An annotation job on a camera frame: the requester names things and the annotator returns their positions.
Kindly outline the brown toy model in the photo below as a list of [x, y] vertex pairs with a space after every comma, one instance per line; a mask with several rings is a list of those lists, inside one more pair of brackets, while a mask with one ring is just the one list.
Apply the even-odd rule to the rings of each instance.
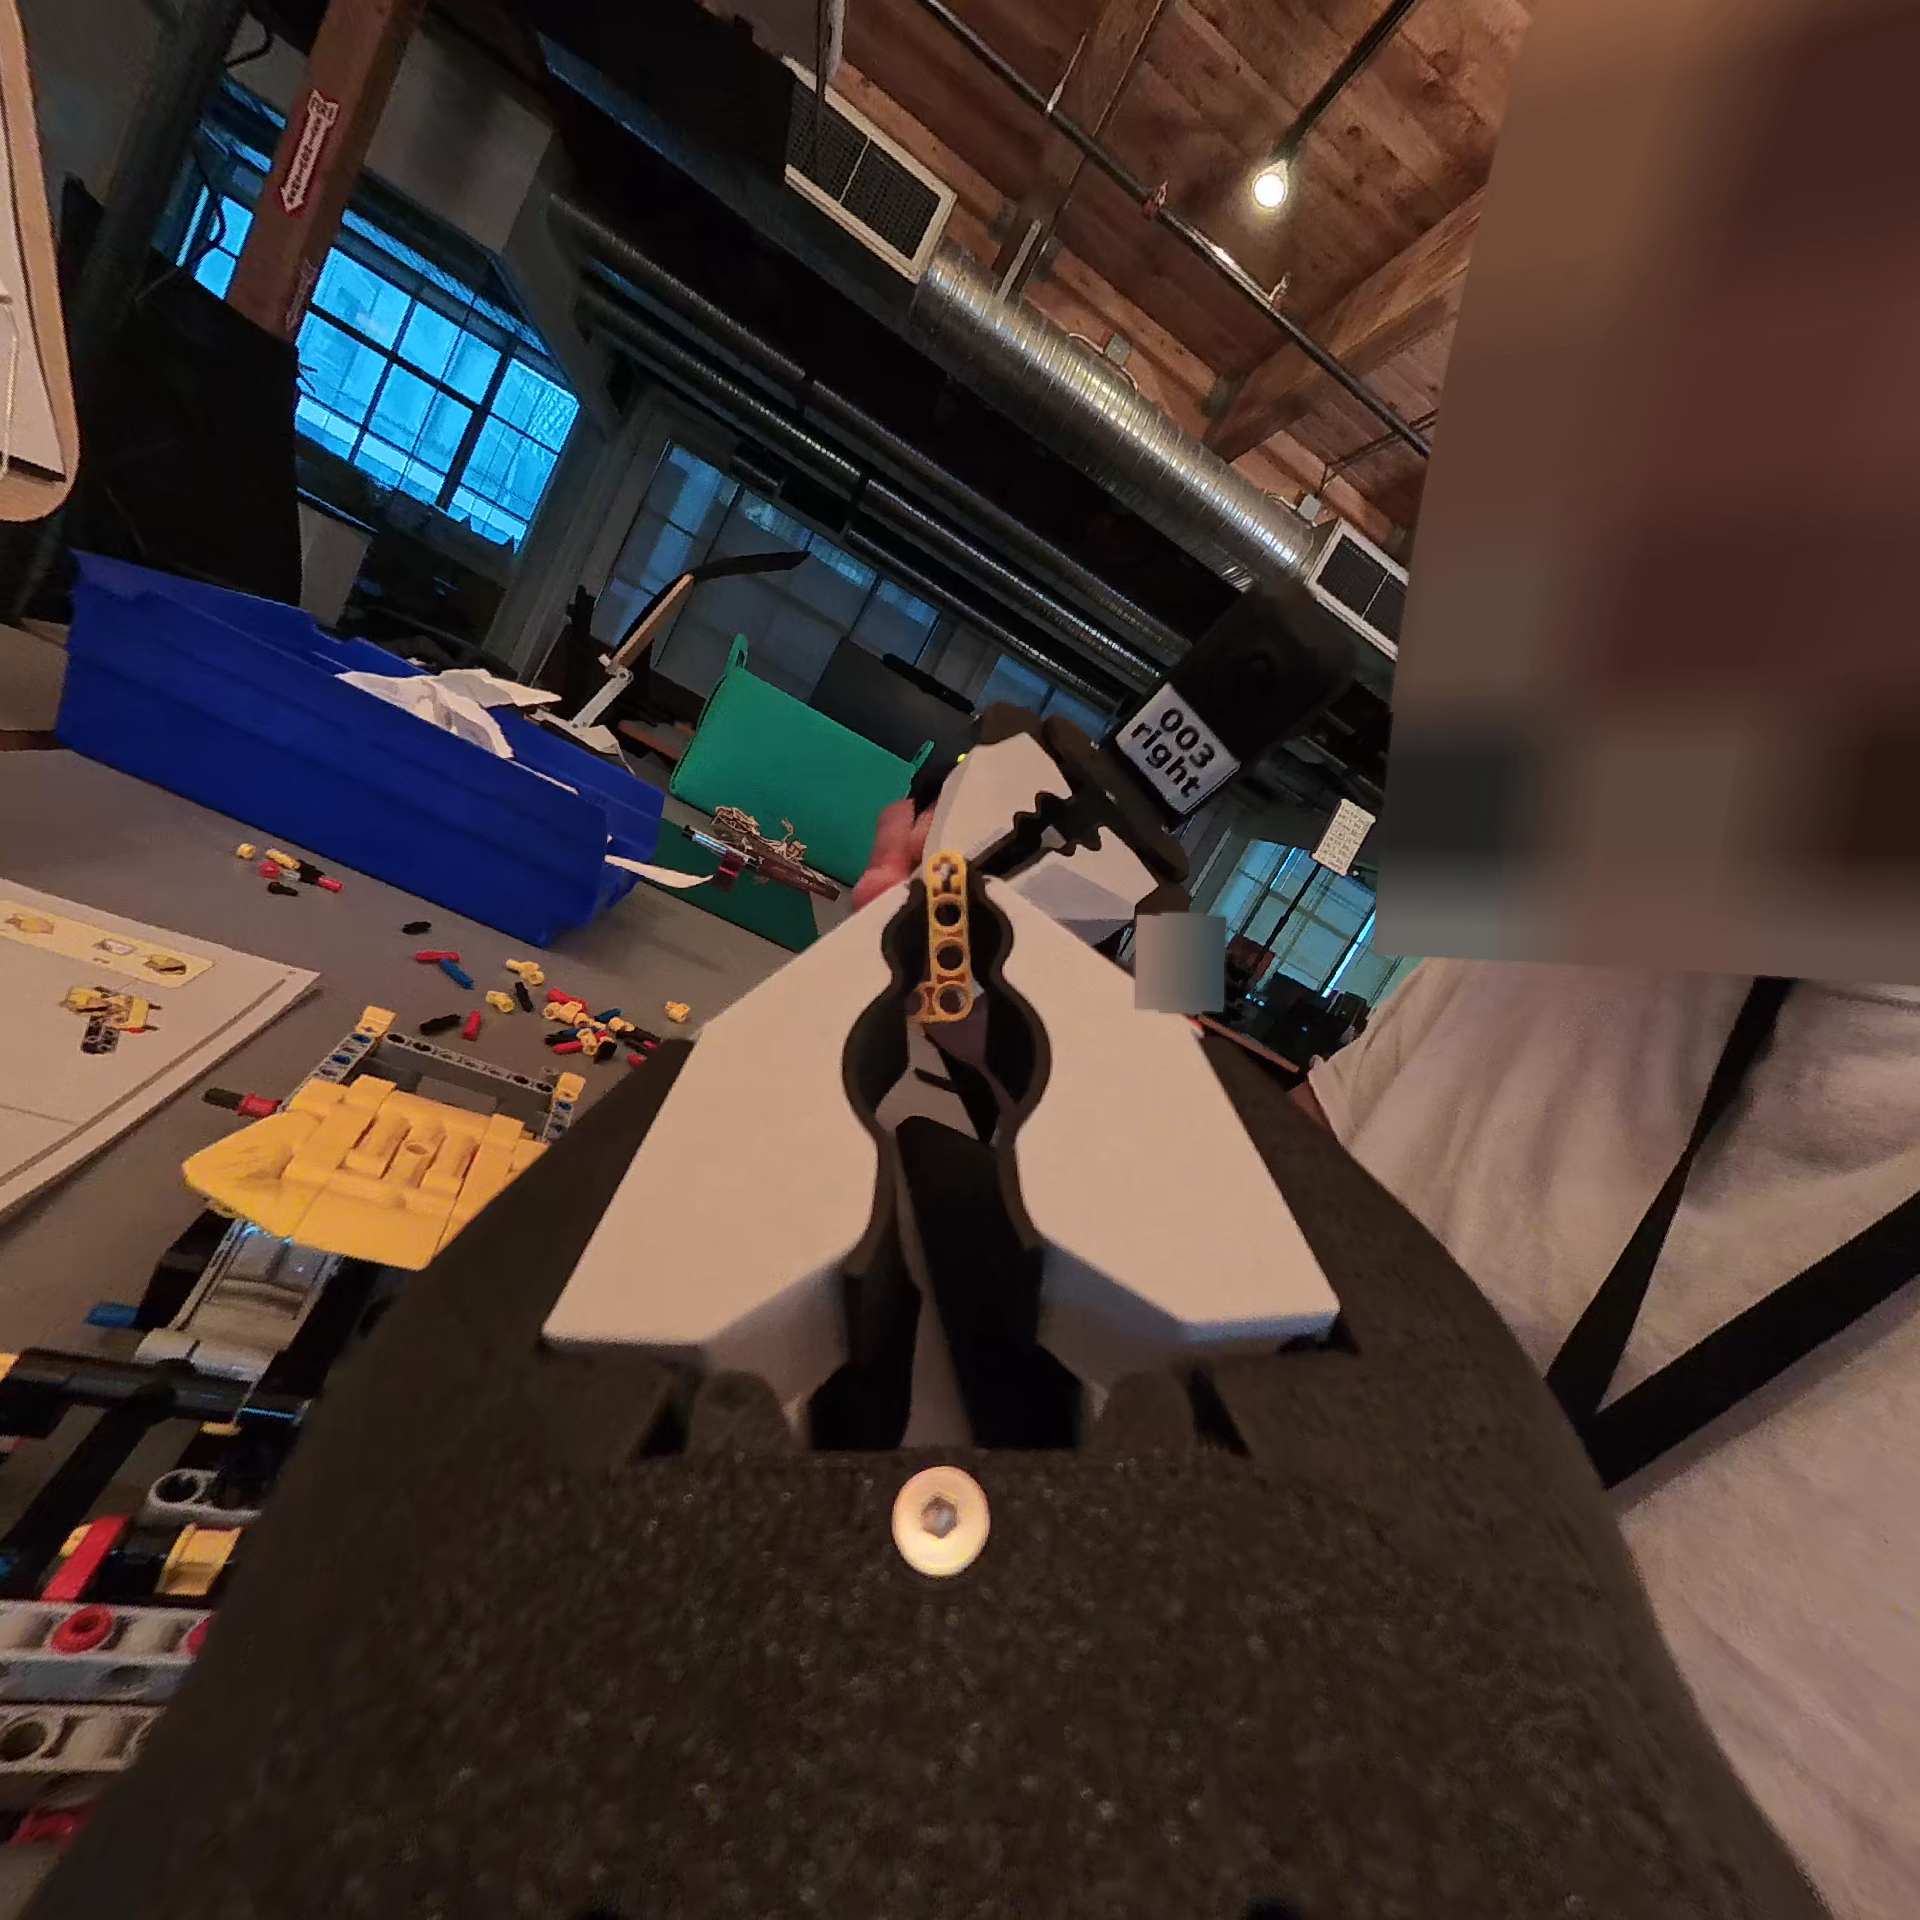
[[759, 820], [737, 805], [721, 805], [704, 825], [685, 825], [685, 838], [713, 854], [713, 884], [731, 892], [737, 879], [776, 883], [812, 900], [835, 903], [842, 896], [825, 873], [805, 859], [805, 846], [795, 825], [782, 821], [782, 836], [767, 836]]

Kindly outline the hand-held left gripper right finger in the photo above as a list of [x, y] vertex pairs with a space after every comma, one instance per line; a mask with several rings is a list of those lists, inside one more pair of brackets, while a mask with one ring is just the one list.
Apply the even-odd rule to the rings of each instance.
[[1081, 1380], [1322, 1340], [1339, 1303], [1197, 1030], [1006, 883], [1002, 981], [1043, 1032], [1016, 1172], [1042, 1254], [1038, 1340]]

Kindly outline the open instruction booklet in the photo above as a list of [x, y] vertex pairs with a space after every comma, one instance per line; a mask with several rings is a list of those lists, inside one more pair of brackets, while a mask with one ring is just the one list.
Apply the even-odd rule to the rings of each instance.
[[300, 1005], [319, 974], [4, 879], [4, 1212]]

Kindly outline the person's right hand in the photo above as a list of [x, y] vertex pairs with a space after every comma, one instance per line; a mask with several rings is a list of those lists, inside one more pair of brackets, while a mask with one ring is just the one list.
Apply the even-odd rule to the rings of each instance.
[[915, 800], [900, 800], [884, 808], [868, 866], [849, 896], [855, 910], [864, 910], [871, 900], [921, 873], [928, 825], [931, 808], [921, 808]]

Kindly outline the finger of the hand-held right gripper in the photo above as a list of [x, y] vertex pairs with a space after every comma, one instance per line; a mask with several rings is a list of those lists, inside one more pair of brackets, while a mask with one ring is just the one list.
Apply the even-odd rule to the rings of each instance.
[[1155, 892], [1155, 873], [1122, 838], [1101, 838], [1092, 848], [1048, 848], [1006, 884], [1119, 962], [1119, 946], [1140, 903]]
[[1059, 765], [1033, 732], [974, 745], [940, 787], [923, 861], [940, 854], [957, 854], [967, 861], [980, 859], [1043, 800], [1059, 800]]

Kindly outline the small yellow angled beam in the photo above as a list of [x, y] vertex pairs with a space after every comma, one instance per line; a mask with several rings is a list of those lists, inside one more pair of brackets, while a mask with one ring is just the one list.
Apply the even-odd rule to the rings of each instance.
[[927, 974], [917, 989], [923, 1025], [956, 1025], [973, 1015], [977, 986], [970, 932], [970, 866], [938, 851], [923, 866]]

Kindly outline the crumpled white papers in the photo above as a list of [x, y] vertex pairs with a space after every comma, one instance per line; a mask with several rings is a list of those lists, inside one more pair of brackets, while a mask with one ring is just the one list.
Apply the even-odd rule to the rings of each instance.
[[480, 692], [503, 695], [503, 705], [517, 709], [537, 706], [536, 695], [509, 692], [506, 680], [480, 666], [456, 666], [444, 676], [341, 673], [341, 680], [415, 713], [440, 732], [466, 739], [468, 745], [490, 749], [499, 758], [513, 758], [542, 779], [579, 792], [579, 787], [555, 779], [553, 774], [542, 774], [529, 758], [517, 755], [493, 706], [480, 699]]

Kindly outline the grey desk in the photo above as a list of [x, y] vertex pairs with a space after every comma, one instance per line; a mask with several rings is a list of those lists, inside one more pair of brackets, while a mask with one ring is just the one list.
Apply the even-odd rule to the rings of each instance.
[[[270, 956], [319, 974], [300, 1005], [269, 1022], [220, 1067], [101, 1150], [50, 1193], [4, 1222], [4, 1351], [69, 1351], [131, 1357], [132, 1330], [98, 1327], [91, 1313], [141, 1300], [165, 1251], [187, 1234], [203, 1201], [181, 1168], [240, 1122], [207, 1104], [207, 1091], [285, 1100], [356, 1025], [365, 1008], [388, 1008], [398, 1030], [420, 1032], [434, 1015], [466, 1015], [474, 997], [450, 976], [415, 965], [415, 949], [451, 946], [484, 969], [503, 956], [536, 956], [506, 933], [464, 922], [343, 866], [323, 869], [343, 893], [283, 900], [233, 857], [243, 828], [149, 782], [115, 774], [76, 749], [4, 755], [4, 876], [62, 900], [101, 909], [154, 928], [194, 933], [233, 951]], [[542, 1074], [550, 1067], [537, 1018], [487, 1018], [471, 1054]], [[585, 1114], [605, 1091], [668, 1074], [658, 1054], [627, 1063], [571, 1054], [585, 1097], [565, 1139], [579, 1139]], [[477, 1326], [487, 1285], [520, 1277], [525, 1255], [506, 1251], [502, 1196], [450, 1245], [477, 1255], [474, 1277], [456, 1281], [456, 1327]], [[76, 1441], [80, 1422], [55, 1441]], [[50, 1465], [55, 1441], [14, 1456]]]

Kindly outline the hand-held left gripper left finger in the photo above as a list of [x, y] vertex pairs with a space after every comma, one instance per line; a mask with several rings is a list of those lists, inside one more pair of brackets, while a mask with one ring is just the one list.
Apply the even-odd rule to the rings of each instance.
[[900, 883], [707, 1019], [546, 1313], [560, 1351], [754, 1374], [785, 1405], [908, 1369], [900, 1147], [917, 887]]

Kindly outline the green upright panel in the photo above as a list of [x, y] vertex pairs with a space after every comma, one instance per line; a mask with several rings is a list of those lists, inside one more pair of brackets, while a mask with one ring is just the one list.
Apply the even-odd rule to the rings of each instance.
[[688, 825], [680, 841], [662, 838], [658, 866], [700, 876], [691, 900], [704, 910], [802, 951], [819, 933], [815, 893], [737, 859], [719, 831], [721, 808], [752, 813], [770, 838], [800, 838], [802, 861], [838, 893], [864, 876], [884, 808], [907, 800], [936, 755], [931, 739], [897, 755], [759, 679], [747, 637], [737, 636], [670, 782], [707, 821]]

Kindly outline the white t-shirt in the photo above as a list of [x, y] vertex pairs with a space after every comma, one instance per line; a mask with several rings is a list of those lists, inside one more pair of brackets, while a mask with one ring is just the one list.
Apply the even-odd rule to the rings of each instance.
[[[1689, 1150], [1755, 986], [1418, 962], [1299, 1100], [1546, 1374]], [[1919, 989], [1802, 981], [1699, 1147], [1610, 1374], [1919, 1199]], [[1679, 1671], [1837, 1916], [1919, 1913], [1919, 1280], [1620, 1491]]]

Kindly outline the partly built yellow toy car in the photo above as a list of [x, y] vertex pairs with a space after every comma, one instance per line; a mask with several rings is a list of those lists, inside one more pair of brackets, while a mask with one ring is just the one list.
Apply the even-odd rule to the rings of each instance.
[[575, 1124], [579, 1037], [499, 1070], [457, 1018], [356, 1025], [285, 1100], [207, 1091], [240, 1126], [181, 1176], [203, 1212], [131, 1308], [131, 1357], [4, 1357], [4, 1456], [80, 1422], [4, 1517], [4, 1852], [55, 1853], [203, 1662], [328, 1374]]

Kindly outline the small heap of coloured pins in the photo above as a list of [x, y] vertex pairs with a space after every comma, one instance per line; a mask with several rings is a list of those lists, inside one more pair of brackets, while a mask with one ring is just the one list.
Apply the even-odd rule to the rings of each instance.
[[[302, 892], [343, 893], [346, 883], [319, 866], [276, 848], [256, 848], [240, 841], [233, 857], [250, 866], [273, 896], [292, 900]], [[657, 1048], [657, 1037], [645, 1037], [639, 1022], [612, 1011], [595, 1011], [591, 995], [566, 991], [550, 982], [546, 965], [536, 956], [503, 956], [484, 969], [468, 962], [464, 951], [444, 946], [415, 949], [415, 965], [447, 974], [460, 991], [474, 997], [466, 1015], [434, 1015], [424, 1019], [424, 1037], [460, 1035], [464, 1042], [477, 1042], [487, 1018], [526, 1015], [546, 1025], [543, 1047], [553, 1054], [585, 1054], [591, 1060], [611, 1060], [616, 1054], [645, 1054]]]

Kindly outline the black monitor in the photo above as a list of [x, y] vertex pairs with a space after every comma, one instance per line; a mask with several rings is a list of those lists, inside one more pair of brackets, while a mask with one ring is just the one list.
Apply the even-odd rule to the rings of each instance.
[[161, 252], [80, 397], [66, 542], [297, 603], [300, 350]]

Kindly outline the blue storage bin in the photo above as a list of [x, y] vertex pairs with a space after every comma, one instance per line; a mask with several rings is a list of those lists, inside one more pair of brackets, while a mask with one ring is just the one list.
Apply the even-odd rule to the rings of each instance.
[[76, 552], [59, 736], [325, 866], [553, 946], [652, 861], [662, 791], [506, 716], [513, 755], [348, 683], [411, 679], [302, 608]]

